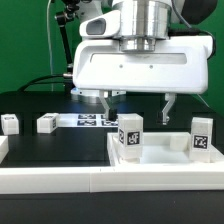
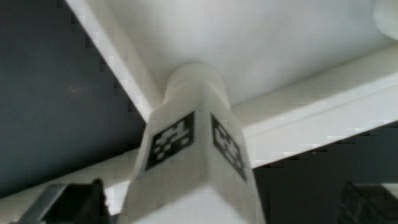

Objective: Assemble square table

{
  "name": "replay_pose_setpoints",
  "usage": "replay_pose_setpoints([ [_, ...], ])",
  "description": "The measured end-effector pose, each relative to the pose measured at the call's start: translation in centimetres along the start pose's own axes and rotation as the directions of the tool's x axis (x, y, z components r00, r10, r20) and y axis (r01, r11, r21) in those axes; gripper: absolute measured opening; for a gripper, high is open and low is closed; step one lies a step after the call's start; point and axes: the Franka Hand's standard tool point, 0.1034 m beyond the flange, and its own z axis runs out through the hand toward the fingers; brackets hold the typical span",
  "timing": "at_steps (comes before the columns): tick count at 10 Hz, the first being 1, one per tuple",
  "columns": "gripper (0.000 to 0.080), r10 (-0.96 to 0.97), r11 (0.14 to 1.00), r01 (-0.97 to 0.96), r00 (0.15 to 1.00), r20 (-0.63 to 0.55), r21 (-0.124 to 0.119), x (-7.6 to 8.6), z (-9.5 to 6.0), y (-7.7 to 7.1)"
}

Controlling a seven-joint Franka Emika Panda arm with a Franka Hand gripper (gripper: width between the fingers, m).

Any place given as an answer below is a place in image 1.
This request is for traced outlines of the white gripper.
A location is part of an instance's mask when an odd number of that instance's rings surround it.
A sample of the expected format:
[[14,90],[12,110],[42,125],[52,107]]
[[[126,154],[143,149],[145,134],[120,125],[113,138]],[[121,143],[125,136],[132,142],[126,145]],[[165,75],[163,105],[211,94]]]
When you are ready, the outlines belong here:
[[[153,52],[123,52],[115,40],[87,40],[76,50],[73,82],[80,89],[156,92],[165,94],[158,123],[167,125],[175,93],[203,93],[208,88],[209,36],[178,36],[158,41]],[[117,119],[117,110],[99,92],[105,118]]]

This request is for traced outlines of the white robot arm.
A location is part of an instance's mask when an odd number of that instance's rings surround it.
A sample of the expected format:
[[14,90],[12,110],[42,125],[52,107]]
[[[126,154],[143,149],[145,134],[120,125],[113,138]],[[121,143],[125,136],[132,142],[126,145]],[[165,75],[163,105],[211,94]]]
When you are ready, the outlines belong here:
[[163,93],[162,124],[178,93],[208,88],[214,36],[194,26],[217,0],[63,0],[80,19],[73,83],[80,90]]

